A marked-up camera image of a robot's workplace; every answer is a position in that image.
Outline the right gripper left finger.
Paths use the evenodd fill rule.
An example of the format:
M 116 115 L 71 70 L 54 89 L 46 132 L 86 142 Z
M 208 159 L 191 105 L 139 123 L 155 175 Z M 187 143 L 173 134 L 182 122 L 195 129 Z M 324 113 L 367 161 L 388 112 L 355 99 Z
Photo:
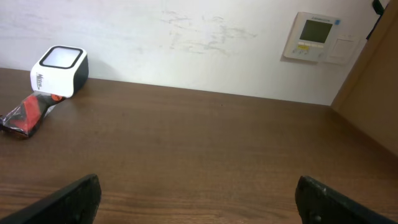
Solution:
M 1 224 L 92 224 L 101 201 L 101 186 L 90 174 L 1 219 Z

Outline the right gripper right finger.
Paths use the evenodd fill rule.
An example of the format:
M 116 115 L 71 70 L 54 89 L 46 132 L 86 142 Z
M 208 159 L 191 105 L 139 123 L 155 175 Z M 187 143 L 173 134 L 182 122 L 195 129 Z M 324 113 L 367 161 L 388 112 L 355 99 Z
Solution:
M 310 176 L 301 176 L 295 203 L 303 223 L 397 224 Z

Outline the black red snack wrapper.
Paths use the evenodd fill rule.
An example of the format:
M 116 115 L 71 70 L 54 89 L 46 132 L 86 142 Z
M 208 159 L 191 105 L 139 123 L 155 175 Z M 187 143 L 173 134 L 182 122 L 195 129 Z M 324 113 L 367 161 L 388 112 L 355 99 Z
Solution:
M 21 138 L 30 138 L 52 109 L 66 99 L 64 96 L 35 91 L 11 112 L 1 116 L 1 130 Z

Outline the white barcode scanner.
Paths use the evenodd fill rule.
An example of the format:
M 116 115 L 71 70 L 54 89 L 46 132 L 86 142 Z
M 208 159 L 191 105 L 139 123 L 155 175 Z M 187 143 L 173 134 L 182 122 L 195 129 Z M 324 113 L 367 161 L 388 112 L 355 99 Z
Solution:
M 88 75 L 86 50 L 54 45 L 32 67 L 30 83 L 34 91 L 71 98 L 82 89 Z

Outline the brown wooden side panel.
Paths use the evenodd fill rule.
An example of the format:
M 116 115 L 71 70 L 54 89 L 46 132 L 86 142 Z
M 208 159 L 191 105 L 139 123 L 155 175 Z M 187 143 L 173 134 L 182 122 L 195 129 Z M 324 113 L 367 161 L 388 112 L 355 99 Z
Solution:
M 331 107 L 397 155 L 397 0 L 386 6 Z

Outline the wall thermostat panel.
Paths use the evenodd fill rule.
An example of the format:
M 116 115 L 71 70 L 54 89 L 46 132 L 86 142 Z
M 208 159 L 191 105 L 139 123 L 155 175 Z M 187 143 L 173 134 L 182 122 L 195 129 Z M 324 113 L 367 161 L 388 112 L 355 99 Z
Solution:
M 359 43 L 355 35 L 340 34 L 341 19 L 298 12 L 283 56 L 313 63 L 348 63 Z

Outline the black wall clip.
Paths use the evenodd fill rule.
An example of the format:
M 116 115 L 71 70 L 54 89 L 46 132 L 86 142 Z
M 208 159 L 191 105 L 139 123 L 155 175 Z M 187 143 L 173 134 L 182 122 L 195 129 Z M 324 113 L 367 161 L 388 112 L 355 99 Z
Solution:
M 372 7 L 377 15 L 382 16 L 384 14 L 384 7 L 380 0 L 373 0 Z

